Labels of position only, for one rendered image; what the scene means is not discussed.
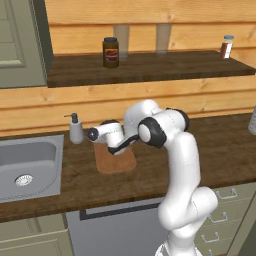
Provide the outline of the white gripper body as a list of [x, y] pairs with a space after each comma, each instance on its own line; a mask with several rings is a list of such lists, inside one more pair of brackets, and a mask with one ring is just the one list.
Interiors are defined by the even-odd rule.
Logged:
[[128, 147], [130, 147], [134, 142], [136, 142], [139, 139], [139, 135], [133, 135], [126, 139], [124, 142], [122, 142], [119, 146], [117, 147], [109, 147], [108, 151], [112, 155], [118, 155], [122, 154]]

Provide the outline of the brown wooden cutting board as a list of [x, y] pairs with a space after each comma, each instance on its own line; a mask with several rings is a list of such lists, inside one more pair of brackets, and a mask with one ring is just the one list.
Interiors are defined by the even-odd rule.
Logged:
[[121, 155], [112, 155], [106, 144], [95, 143], [94, 154], [97, 170], [102, 174], [118, 174], [132, 171], [137, 161], [131, 148]]

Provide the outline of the grey soap dispenser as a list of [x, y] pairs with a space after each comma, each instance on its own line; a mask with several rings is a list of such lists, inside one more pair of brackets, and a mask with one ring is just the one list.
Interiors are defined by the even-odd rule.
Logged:
[[70, 141], [73, 144], [81, 144], [84, 141], [82, 122], [78, 119], [78, 115], [76, 113], [70, 114], [70, 117]]

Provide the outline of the dark wooden shelf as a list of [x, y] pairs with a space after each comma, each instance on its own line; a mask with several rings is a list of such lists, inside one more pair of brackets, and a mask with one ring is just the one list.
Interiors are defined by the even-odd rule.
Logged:
[[101, 55], [57, 56], [48, 76], [49, 88], [136, 82], [248, 76], [256, 69], [217, 51], [129, 54], [117, 68], [105, 68]]

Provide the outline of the grey dishwasher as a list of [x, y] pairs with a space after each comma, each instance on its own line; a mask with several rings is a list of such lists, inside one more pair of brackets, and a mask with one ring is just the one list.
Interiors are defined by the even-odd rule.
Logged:
[[[161, 202], [162, 198], [111, 206]], [[167, 237], [158, 207], [81, 221], [79, 212], [66, 214], [75, 256], [154, 256]]]

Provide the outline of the grey steel sink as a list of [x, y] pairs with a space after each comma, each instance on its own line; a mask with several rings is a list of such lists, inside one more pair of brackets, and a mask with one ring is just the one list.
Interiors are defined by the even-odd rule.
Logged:
[[64, 136], [0, 141], [0, 203], [61, 193]]

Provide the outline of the brown jar with red label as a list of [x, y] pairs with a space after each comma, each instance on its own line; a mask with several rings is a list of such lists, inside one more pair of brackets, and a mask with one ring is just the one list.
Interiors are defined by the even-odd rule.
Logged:
[[103, 66], [116, 68], [119, 66], [119, 43], [116, 37], [105, 37], [102, 42]]

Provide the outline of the olive base cupboard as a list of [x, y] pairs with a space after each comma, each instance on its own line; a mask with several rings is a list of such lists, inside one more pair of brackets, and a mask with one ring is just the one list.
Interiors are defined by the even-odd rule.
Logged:
[[75, 256], [66, 215], [0, 223], [0, 256]]

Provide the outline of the olive drawer front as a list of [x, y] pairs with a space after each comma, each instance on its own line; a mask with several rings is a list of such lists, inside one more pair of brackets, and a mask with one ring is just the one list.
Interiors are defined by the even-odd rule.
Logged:
[[[243, 218], [248, 206], [250, 204], [250, 199], [244, 199], [239, 201], [234, 201], [231, 203], [220, 204], [217, 209], [211, 214], [213, 220], [222, 219], [222, 213], [226, 212], [228, 216], [228, 221], [223, 223], [228, 223], [230, 221], [240, 220]], [[215, 225], [207, 218], [203, 226]]]
[[221, 200], [217, 196], [218, 201], [220, 203], [251, 198], [254, 195], [254, 192], [256, 190], [256, 183], [247, 183], [247, 184], [241, 184], [241, 185], [233, 185], [233, 186], [229, 186], [229, 187], [216, 188], [214, 190], [214, 192], [220, 191], [221, 196], [225, 197], [225, 196], [229, 196], [231, 194], [232, 188], [236, 189], [236, 193], [238, 196], [236, 198], [229, 199], [229, 200]]
[[203, 256], [210, 256], [208, 250], [212, 250], [214, 256], [226, 254], [231, 245], [231, 239], [224, 239], [215, 243], [210, 244], [199, 244], [197, 245], [198, 250]]
[[207, 226], [207, 227], [202, 227], [198, 230], [196, 237], [195, 237], [195, 244], [206, 244], [204, 241], [201, 239], [201, 235], [204, 234], [205, 238], [207, 240], [212, 240], [215, 238], [214, 233], [218, 232], [220, 240], [224, 239], [229, 239], [235, 236], [242, 220], [236, 220], [228, 223], [223, 223], [223, 224], [217, 224], [217, 225], [212, 225], [212, 226]]

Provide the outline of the red spice jar blue lid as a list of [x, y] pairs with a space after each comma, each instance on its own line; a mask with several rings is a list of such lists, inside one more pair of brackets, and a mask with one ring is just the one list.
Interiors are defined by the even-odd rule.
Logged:
[[233, 35], [225, 35], [224, 41], [222, 42], [221, 50], [220, 50], [220, 57], [222, 59], [228, 59], [230, 57], [230, 53], [233, 46]]

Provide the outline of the pale shelf bracket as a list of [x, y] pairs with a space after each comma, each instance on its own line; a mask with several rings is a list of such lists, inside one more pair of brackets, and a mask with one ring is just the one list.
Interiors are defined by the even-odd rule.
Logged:
[[156, 25], [156, 53], [157, 54], [163, 55], [168, 52], [171, 29], [172, 29], [171, 24]]
[[115, 25], [113, 31], [119, 42], [119, 59], [126, 60], [128, 57], [130, 26], [124, 24]]

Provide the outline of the olive wall cupboard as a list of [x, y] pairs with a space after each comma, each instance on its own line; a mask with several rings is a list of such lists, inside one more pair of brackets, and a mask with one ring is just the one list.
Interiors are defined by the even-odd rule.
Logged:
[[0, 0], [0, 89], [46, 86], [52, 61], [45, 0]]

